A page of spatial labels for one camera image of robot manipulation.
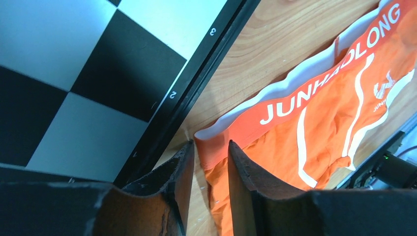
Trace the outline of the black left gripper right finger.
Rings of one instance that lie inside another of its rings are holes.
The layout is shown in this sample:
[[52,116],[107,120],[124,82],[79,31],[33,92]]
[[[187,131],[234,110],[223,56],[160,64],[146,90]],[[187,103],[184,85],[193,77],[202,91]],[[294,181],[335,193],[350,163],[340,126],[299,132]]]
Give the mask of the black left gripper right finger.
[[417,189],[302,191],[228,147],[237,236],[414,236]]

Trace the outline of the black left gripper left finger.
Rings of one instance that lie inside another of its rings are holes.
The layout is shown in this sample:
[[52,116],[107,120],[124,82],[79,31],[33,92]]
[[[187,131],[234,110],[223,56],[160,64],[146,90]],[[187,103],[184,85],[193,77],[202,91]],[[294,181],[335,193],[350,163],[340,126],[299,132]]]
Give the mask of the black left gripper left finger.
[[194,142],[148,174],[117,188],[104,182],[4,182],[3,236],[184,236]]

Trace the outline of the orange underwear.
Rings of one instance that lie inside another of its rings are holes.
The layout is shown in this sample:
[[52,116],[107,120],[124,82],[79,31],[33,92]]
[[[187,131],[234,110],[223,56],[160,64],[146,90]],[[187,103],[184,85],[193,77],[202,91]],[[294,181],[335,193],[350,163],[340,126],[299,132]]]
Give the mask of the orange underwear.
[[233,234],[228,143],[301,190],[324,188],[338,168],[355,170],[365,134],[381,125],[417,60],[417,3],[383,0],[287,77],[195,133],[221,236]]

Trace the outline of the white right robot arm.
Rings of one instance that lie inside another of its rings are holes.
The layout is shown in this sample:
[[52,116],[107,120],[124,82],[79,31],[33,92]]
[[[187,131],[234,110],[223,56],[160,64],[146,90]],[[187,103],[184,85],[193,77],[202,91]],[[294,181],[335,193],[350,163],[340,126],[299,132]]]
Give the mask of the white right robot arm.
[[417,166],[395,152],[406,133],[399,131],[335,189],[417,188]]

